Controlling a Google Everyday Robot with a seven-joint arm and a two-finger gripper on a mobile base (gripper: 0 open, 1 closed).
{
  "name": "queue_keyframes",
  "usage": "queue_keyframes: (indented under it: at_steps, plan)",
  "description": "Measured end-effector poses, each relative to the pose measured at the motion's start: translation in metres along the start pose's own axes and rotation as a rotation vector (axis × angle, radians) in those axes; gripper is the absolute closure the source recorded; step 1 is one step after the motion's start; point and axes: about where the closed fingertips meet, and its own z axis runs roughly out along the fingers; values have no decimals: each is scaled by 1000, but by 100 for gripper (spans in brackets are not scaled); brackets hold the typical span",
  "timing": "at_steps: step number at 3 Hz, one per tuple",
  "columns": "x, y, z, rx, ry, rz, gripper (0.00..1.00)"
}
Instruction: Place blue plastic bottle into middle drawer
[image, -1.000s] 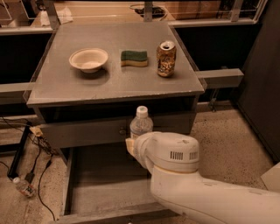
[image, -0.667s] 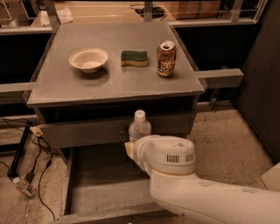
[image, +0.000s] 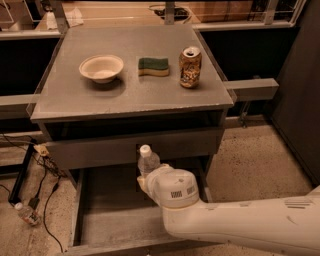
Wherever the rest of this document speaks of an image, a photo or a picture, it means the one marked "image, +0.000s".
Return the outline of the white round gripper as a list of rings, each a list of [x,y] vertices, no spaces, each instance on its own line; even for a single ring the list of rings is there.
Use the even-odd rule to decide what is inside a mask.
[[[174,169],[167,163],[147,175],[137,178],[144,193],[160,207],[184,208],[195,204],[199,190],[195,175],[183,169]]]

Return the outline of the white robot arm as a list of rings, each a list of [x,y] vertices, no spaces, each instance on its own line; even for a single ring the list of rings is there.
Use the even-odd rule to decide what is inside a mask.
[[[141,189],[162,209],[174,237],[320,256],[320,187],[297,197],[205,203],[189,171],[164,164],[140,172]]]

